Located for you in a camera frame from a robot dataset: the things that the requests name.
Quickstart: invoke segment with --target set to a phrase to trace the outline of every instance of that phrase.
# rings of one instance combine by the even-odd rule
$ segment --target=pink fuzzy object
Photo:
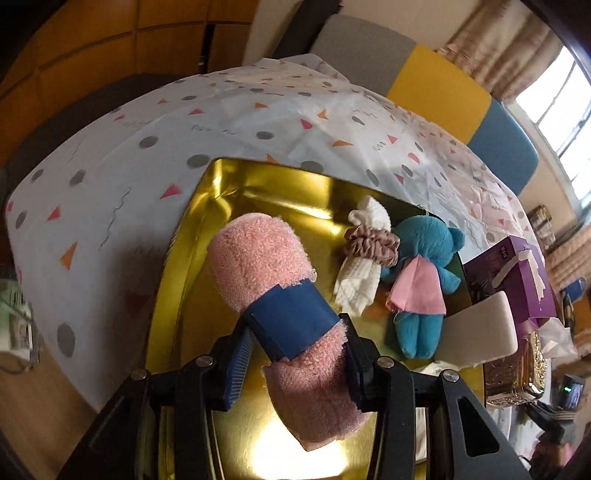
[[[274,286],[297,285],[313,273],[290,226],[263,213],[227,224],[208,253],[218,290],[241,313]],[[349,396],[345,342],[346,328],[339,322],[293,361],[264,368],[273,406],[305,450],[345,438],[367,418]]]

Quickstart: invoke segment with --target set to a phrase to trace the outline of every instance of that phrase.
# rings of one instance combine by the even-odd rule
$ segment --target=window
[[[591,85],[568,49],[515,99],[556,152],[583,207],[591,203]]]

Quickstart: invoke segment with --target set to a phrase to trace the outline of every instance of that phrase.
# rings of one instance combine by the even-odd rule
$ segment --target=beige curtain
[[[556,292],[591,275],[591,225],[546,257],[546,271]]]
[[[482,0],[439,53],[493,97],[509,100],[538,79],[562,46],[519,0]]]

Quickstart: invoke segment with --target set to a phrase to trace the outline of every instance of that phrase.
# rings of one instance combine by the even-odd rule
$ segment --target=gold box
[[[517,353],[487,362],[483,368],[486,404],[491,407],[521,405],[544,394],[546,364],[537,331],[520,343]]]

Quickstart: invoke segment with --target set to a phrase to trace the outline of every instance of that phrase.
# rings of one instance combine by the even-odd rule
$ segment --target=purple box
[[[531,250],[538,265],[538,275],[544,283],[543,297],[538,298],[534,274],[528,261],[519,261],[511,268],[496,288],[493,279],[501,268],[517,255]],[[538,320],[556,317],[556,307],[548,275],[538,248],[518,236],[508,236],[486,252],[464,265],[466,282],[472,303],[503,290],[509,300],[518,338],[522,338],[538,328]]]

